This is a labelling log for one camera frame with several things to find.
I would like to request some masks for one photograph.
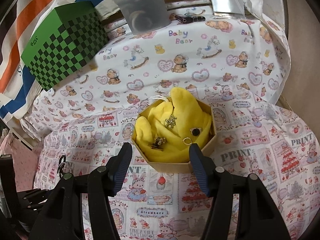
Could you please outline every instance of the green checkered box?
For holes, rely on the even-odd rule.
[[[108,42],[90,1],[54,8],[39,25],[21,58],[48,91],[85,66]]]

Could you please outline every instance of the translucent plastic tub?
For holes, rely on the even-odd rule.
[[[169,25],[164,0],[113,0],[120,8],[134,35]]]

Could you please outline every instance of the orange stripe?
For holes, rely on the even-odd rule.
[[[20,54],[18,50],[18,39],[33,21],[33,19],[51,2],[52,0],[32,0],[17,17],[17,40],[12,47],[9,55],[7,67],[0,79],[0,93],[3,93],[12,78],[20,61]]]

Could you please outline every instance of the metal bolt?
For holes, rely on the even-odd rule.
[[[222,168],[222,167],[216,167],[216,172],[218,172],[218,173],[223,173],[223,172],[224,172],[224,168]]]
[[[258,176],[256,174],[252,173],[252,174],[249,175],[249,178],[252,179],[252,180],[256,180],[256,179],[258,179]]]
[[[66,174],[63,175],[64,179],[71,179],[71,177],[72,177],[71,173],[66,173]]]
[[[105,166],[100,166],[100,167],[97,168],[98,172],[104,172],[106,170],[107,170],[107,168]]]

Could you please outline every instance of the rocking horse print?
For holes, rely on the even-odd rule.
[[[219,44],[220,41],[218,40],[217,36],[214,35],[209,39],[206,48],[198,48],[197,56],[200,56],[201,58],[212,58],[217,56],[222,52],[221,49],[218,49]]]
[[[147,61],[149,60],[149,57],[143,57],[143,49],[140,48],[139,45],[135,45],[133,49],[131,50],[131,59],[125,59],[124,60],[124,66],[129,67],[131,66],[131,69],[137,69],[145,65]]]
[[[186,10],[186,13],[185,13],[184,15],[185,15],[185,16],[194,17],[194,16],[200,16],[200,15],[202,15],[202,14],[204,14],[204,13],[205,13],[205,10],[204,10],[204,9],[202,9],[202,12],[201,12],[201,13],[198,13],[198,14],[193,13],[193,12],[190,12],[190,9],[187,9],[187,10]]]

